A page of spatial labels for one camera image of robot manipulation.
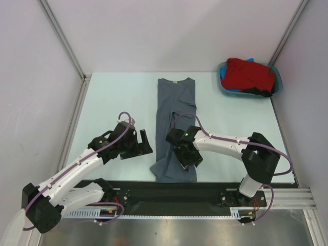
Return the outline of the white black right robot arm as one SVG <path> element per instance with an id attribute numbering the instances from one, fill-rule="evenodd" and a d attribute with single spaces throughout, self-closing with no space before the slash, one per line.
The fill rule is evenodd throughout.
<path id="1" fill-rule="evenodd" d="M 237 204 L 248 206 L 262 185 L 269 185 L 274 176 L 280 154 L 260 133 L 250 137 L 225 137 L 206 134 L 200 127 L 190 126 L 186 131 L 172 128 L 166 142 L 173 146 L 174 154 L 183 167 L 198 167 L 203 161 L 201 151 L 223 154 L 240 160 L 247 171 L 233 197 Z"/>

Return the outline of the grey blue t shirt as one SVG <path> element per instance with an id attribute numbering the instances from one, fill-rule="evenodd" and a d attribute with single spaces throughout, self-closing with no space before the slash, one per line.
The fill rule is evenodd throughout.
<path id="1" fill-rule="evenodd" d="M 165 78 L 157 84 L 156 113 L 156 159 L 150 167 L 157 182 L 196 182 L 195 167 L 183 169 L 174 154 L 174 147 L 166 141 L 166 136 L 173 126 L 186 131 L 195 125 L 196 114 L 195 80 L 170 81 Z"/>

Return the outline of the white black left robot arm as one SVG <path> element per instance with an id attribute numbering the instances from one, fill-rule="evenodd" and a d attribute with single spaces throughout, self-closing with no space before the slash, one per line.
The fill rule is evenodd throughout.
<path id="1" fill-rule="evenodd" d="M 96 169 L 119 157 L 128 159 L 152 153 L 147 133 L 134 127 L 133 118 L 119 120 L 114 130 L 98 136 L 79 157 L 46 181 L 22 190 L 22 209 L 32 228 L 49 232 L 72 211 L 88 205 L 109 205 L 124 212 L 113 187 L 98 178 L 83 188 L 75 186 Z"/>

